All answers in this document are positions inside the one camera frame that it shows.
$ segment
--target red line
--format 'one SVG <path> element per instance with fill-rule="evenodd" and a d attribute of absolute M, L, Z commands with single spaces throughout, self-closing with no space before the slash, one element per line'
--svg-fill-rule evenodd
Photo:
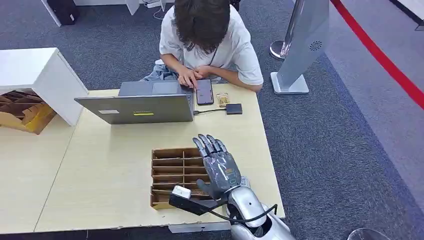
<path fill-rule="evenodd" d="M 331 2 L 371 55 L 396 80 L 410 98 L 424 109 L 424 93 L 373 42 L 340 0 L 331 0 Z"/>

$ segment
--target cardboard divider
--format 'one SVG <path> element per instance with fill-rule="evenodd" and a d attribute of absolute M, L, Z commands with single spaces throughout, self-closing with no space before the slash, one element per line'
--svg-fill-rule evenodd
<path fill-rule="evenodd" d="M 40 134 L 56 112 L 34 92 L 0 95 L 0 126 Z"/>
<path fill-rule="evenodd" d="M 154 209 L 169 209 L 169 197 L 175 186 L 191 190 L 191 197 L 210 200 L 206 192 L 199 189 L 197 179 L 210 183 L 197 148 L 157 149 L 151 152 L 150 206 Z"/>

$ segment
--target small black device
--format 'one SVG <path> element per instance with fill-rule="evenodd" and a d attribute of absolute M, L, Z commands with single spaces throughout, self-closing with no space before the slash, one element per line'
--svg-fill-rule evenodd
<path fill-rule="evenodd" d="M 227 104 L 225 106 L 225 109 L 226 109 L 227 115 L 243 114 L 243 109 L 242 109 L 241 103 Z"/>
<path fill-rule="evenodd" d="M 212 82 L 210 79 L 201 79 L 197 81 L 197 105 L 214 104 L 214 94 L 212 92 Z"/>

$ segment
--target charger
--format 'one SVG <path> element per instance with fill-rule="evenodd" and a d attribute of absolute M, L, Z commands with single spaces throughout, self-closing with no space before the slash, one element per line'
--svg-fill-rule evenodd
<path fill-rule="evenodd" d="M 202 113 L 215 112 L 215 111 L 226 111 L 227 115 L 243 114 L 242 104 L 234 103 L 234 104 L 227 104 L 225 108 L 218 108 L 218 109 L 212 109 L 212 110 L 206 110 L 206 111 L 195 110 L 193 111 L 193 115 L 199 115 Z"/>

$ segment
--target gray carpet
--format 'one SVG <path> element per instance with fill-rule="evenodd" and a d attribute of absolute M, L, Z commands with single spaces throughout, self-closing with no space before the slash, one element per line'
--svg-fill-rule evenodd
<path fill-rule="evenodd" d="M 273 94 L 268 76 L 280 62 L 267 49 L 284 35 L 292 7 L 291 0 L 256 0 L 243 1 L 240 10 L 266 79 L 258 100 L 284 221 L 299 240 L 344 240 L 360 227 L 393 240 L 424 239 L 423 212 L 325 55 L 305 73 L 309 94 Z M 130 16 L 125 6 L 82 7 L 77 25 L 56 27 L 38 1 L 6 0 L 0 5 L 0 49 L 58 47 L 89 89 L 118 88 L 150 73 L 159 57 L 154 12 L 141 7 Z M 85 231 L 0 236 L 85 238 Z M 160 238 L 231 237 L 228 231 L 171 234 L 151 227 L 91 230 L 88 239 Z"/>
<path fill-rule="evenodd" d="M 424 91 L 424 31 L 414 31 L 417 24 L 388 0 L 357 2 L 343 0 L 384 53 Z M 424 210 L 424 111 L 374 59 L 334 7 L 330 16 L 331 44 L 325 52 Z"/>

